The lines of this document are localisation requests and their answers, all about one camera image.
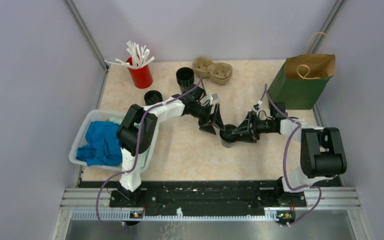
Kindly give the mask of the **black cup lid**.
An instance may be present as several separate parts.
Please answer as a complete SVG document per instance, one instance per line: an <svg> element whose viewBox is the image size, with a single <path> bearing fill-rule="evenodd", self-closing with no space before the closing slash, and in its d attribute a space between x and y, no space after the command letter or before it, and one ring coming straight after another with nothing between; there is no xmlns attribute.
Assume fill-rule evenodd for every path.
<svg viewBox="0 0 384 240"><path fill-rule="evenodd" d="M226 124L225 130L219 131L220 138L228 143L234 143L238 140L240 137L239 134L233 134L233 130L235 130L237 127L233 124Z"/></svg>

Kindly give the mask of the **black printed coffee cup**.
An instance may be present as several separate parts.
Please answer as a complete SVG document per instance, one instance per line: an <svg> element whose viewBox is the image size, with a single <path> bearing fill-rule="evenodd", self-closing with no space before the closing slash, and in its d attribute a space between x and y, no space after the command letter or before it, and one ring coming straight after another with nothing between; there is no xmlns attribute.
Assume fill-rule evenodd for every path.
<svg viewBox="0 0 384 240"><path fill-rule="evenodd" d="M226 148L232 148L236 142L235 141L227 141L227 140L224 140L224 139L221 139L221 144L226 147Z"/></svg>

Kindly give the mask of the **green brown paper bag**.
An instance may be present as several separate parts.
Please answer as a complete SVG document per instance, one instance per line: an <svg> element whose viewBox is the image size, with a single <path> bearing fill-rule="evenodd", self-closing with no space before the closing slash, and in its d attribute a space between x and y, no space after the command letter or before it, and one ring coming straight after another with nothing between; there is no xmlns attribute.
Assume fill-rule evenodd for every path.
<svg viewBox="0 0 384 240"><path fill-rule="evenodd" d="M324 53L329 38L324 32L316 32L309 38L325 37L319 53L303 53L285 60L268 88L268 96L275 103L284 103L287 110L310 110L323 93L329 80L336 73L336 55Z"/></svg>

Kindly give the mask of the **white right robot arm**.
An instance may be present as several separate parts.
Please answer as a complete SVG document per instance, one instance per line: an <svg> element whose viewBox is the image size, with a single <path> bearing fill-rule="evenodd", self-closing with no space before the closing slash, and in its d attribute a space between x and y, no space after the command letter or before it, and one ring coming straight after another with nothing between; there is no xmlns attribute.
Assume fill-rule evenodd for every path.
<svg viewBox="0 0 384 240"><path fill-rule="evenodd" d="M249 111L239 126L226 129L234 142L256 143L261 134L277 133L287 136L282 167L287 166L288 149L293 140L300 143L300 166L283 171L273 200L279 206L287 206L301 192L315 183L331 180L347 170L347 160L340 130L336 127L314 126L303 119L288 116L284 102L269 105L270 117L260 118L257 105Z"/></svg>

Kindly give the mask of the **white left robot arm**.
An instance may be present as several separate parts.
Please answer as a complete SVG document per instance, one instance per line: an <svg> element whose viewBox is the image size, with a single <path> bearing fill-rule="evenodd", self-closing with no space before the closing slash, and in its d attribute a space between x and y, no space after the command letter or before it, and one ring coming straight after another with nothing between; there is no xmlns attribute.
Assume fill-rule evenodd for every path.
<svg viewBox="0 0 384 240"><path fill-rule="evenodd" d="M196 85L183 94L175 94L153 105L130 106L116 133L122 155L119 183L125 189L121 200L127 206L134 207L140 202L141 194L137 188L142 183L141 172L151 161L162 122L190 115L197 118L200 131L213 135L216 129L225 131L220 104L213 103L217 98L216 93L206 94Z"/></svg>

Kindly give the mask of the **cardboard cup carrier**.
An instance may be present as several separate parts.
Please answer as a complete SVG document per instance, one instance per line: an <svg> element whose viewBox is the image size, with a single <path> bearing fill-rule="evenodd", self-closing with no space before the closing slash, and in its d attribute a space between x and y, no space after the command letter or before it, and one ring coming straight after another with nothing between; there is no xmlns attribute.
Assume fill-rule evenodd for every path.
<svg viewBox="0 0 384 240"><path fill-rule="evenodd" d="M214 62L211 58L197 57L191 65L198 77L208 78L213 83L224 86L232 77L233 67L225 62Z"/></svg>

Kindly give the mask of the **red cup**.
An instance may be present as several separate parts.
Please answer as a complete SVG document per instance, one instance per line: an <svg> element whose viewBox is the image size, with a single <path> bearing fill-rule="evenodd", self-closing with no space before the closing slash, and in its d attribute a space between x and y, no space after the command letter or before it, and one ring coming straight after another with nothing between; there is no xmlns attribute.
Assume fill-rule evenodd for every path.
<svg viewBox="0 0 384 240"><path fill-rule="evenodd" d="M146 89L153 83L153 77L149 68L149 65L145 65L142 68L132 69L127 68L134 85L139 89Z"/></svg>

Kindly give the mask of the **mint green cloth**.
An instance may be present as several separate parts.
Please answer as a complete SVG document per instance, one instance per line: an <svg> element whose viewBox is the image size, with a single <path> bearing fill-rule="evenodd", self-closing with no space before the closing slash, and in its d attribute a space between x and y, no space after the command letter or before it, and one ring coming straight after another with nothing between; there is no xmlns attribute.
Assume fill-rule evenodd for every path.
<svg viewBox="0 0 384 240"><path fill-rule="evenodd" d="M117 116L111 116L108 119L110 122L121 125L123 118L122 117L117 117ZM140 166L140 172L143 173L148 169L148 158L149 158L149 153L150 153L151 148L149 147L146 151L144 151L141 156L138 158L136 166ZM119 165L120 167L125 167L124 163L127 163L127 157L132 157L132 160L135 160L135 157L131 155L131 153L127 150L121 150L122 154L122 163Z"/></svg>

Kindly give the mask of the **blue cloth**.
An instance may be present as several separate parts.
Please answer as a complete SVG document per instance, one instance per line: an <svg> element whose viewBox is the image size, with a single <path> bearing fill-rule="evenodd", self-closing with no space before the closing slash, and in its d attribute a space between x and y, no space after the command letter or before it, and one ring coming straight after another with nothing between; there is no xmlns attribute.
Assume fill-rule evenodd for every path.
<svg viewBox="0 0 384 240"><path fill-rule="evenodd" d="M123 157L118 129L119 125L110 121L92 121L85 134L87 144L77 149L76 159L87 166L119 166Z"/></svg>

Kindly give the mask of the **white plastic basket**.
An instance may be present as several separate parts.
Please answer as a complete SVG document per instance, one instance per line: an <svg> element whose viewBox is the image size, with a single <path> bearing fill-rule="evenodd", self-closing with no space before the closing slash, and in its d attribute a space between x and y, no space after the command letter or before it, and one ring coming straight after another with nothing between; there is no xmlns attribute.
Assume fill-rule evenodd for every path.
<svg viewBox="0 0 384 240"><path fill-rule="evenodd" d="M110 117L119 117L124 119L125 115L126 115L126 112L106 111L106 110L99 110L99 109L92 110L91 112L89 112L86 118L84 119L82 125L80 126L80 129L71 147L71 150L69 153L69 161L77 165L87 166L85 162L76 159L76 154L77 154L78 148L83 147L87 144L85 135L91 122L94 122L94 121L109 122ZM122 172L122 167L120 167L120 165L118 166L93 165L90 167Z"/></svg>

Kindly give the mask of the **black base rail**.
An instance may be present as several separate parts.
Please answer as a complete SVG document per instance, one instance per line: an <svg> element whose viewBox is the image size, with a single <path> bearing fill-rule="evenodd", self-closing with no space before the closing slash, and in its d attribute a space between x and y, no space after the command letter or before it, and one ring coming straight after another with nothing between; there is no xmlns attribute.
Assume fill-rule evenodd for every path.
<svg viewBox="0 0 384 240"><path fill-rule="evenodd" d="M303 192L283 192L275 180L143 181L133 193L118 181L81 181L80 188L100 188L112 199L110 206L135 203L168 207L169 204L244 204L256 207L305 207Z"/></svg>

